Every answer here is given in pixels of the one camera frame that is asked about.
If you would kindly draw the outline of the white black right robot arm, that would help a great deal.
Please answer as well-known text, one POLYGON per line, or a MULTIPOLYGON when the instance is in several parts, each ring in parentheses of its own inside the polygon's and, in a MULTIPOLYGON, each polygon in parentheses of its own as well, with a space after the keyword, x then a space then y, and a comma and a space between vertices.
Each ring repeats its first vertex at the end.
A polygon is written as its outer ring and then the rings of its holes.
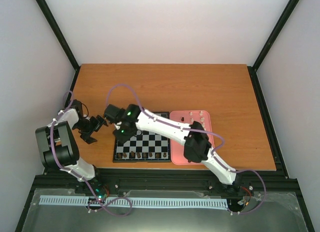
POLYGON ((214 147, 209 141, 209 135, 213 133, 206 131, 199 122, 173 121, 135 104, 130 104, 127 109, 110 104, 103 117, 115 126, 113 135, 121 143, 130 140, 138 130, 156 133, 182 145, 183 156, 188 161, 205 165, 222 184, 232 185, 236 180, 236 170, 217 154, 224 140, 214 147))

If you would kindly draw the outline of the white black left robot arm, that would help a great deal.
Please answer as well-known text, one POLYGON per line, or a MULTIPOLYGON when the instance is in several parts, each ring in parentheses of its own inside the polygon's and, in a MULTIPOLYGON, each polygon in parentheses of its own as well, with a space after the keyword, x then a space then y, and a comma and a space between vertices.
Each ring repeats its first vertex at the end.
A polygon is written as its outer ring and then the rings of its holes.
POLYGON ((92 133, 98 132, 107 122, 101 116, 86 116, 83 104, 74 100, 67 108, 61 110, 56 119, 35 131, 38 151, 43 166, 47 169, 59 169, 77 178, 79 182, 87 181, 86 187, 92 193, 103 190, 104 181, 99 178, 97 168, 80 157, 79 148, 73 135, 77 129, 80 138, 87 144, 97 139, 92 133))

